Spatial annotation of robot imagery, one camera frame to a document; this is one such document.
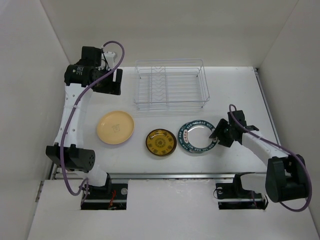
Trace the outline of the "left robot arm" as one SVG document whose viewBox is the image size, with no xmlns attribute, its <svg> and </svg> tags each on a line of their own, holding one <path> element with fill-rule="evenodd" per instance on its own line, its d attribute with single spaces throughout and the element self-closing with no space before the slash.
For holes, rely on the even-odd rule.
<svg viewBox="0 0 320 240">
<path fill-rule="evenodd" d="M 64 106 L 60 127 L 53 145 L 45 154 L 61 169 L 71 195 L 80 193 L 107 198 L 112 192 L 110 175 L 96 163 L 96 154 L 84 147 L 84 124 L 94 92 L 121 94 L 123 70 L 117 53 L 103 48 L 83 46 L 81 58 L 64 73 Z"/>
</svg>

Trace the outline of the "dark rimmed back plate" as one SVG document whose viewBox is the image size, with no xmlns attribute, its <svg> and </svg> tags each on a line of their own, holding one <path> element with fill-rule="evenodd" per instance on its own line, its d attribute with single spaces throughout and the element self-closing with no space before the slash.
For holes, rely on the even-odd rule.
<svg viewBox="0 0 320 240">
<path fill-rule="evenodd" d="M 193 120 L 179 129 L 177 141 L 185 149 L 195 152 L 209 151 L 218 143 L 217 138 L 209 138 L 214 129 L 215 126 L 206 120 Z"/>
</svg>

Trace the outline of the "white blue rimmed plate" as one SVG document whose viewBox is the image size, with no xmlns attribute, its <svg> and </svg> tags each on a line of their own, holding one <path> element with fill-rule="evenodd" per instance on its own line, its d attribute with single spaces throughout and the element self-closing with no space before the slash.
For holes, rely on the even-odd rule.
<svg viewBox="0 0 320 240">
<path fill-rule="evenodd" d="M 191 155 L 191 156 L 205 156 L 211 152 L 211 150 L 197 152 L 189 148 L 182 148 L 182 150 L 184 150 L 188 155 Z"/>
</svg>

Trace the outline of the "tan plate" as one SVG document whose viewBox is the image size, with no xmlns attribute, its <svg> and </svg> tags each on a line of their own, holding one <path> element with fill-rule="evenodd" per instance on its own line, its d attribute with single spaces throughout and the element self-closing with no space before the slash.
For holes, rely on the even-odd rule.
<svg viewBox="0 0 320 240">
<path fill-rule="evenodd" d="M 133 134 L 135 121 L 125 111 L 111 111 L 105 114 L 96 126 L 99 139 L 109 145 L 118 145 L 127 141 Z"/>
</svg>

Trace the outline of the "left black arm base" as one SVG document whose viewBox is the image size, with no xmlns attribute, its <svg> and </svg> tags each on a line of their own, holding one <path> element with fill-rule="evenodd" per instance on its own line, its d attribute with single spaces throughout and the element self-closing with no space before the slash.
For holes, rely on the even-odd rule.
<svg viewBox="0 0 320 240">
<path fill-rule="evenodd" d="M 98 187 L 89 186 L 88 195 L 83 189 L 81 210 L 109 210 L 127 209 L 128 183 L 112 183 L 105 191 Z"/>
</svg>

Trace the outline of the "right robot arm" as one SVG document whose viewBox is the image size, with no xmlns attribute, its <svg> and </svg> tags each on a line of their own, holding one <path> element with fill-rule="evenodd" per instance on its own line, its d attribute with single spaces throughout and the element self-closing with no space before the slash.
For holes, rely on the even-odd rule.
<svg viewBox="0 0 320 240">
<path fill-rule="evenodd" d="M 254 125 L 248 125 L 242 110 L 228 112 L 210 138 L 219 145 L 231 147 L 234 142 L 249 149 L 266 166 L 266 174 L 238 173 L 232 182 L 232 193 L 243 197 L 248 192 L 267 195 L 274 203 L 307 199 L 312 195 L 311 179 L 302 156 L 267 140 Z"/>
</svg>

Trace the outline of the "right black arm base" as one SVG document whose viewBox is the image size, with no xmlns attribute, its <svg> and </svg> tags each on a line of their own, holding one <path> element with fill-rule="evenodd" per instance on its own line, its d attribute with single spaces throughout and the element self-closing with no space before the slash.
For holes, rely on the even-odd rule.
<svg viewBox="0 0 320 240">
<path fill-rule="evenodd" d="M 244 190 L 234 182 L 217 181 L 213 196 L 219 210 L 266 210 L 268 198 L 262 193 Z"/>
</svg>

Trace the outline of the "white wire dish rack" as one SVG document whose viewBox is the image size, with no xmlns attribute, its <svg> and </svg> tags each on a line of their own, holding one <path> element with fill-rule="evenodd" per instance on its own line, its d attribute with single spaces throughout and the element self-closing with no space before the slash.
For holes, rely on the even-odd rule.
<svg viewBox="0 0 320 240">
<path fill-rule="evenodd" d="M 210 100 L 199 58 L 137 60 L 135 76 L 133 102 L 145 113 L 199 111 Z"/>
</svg>

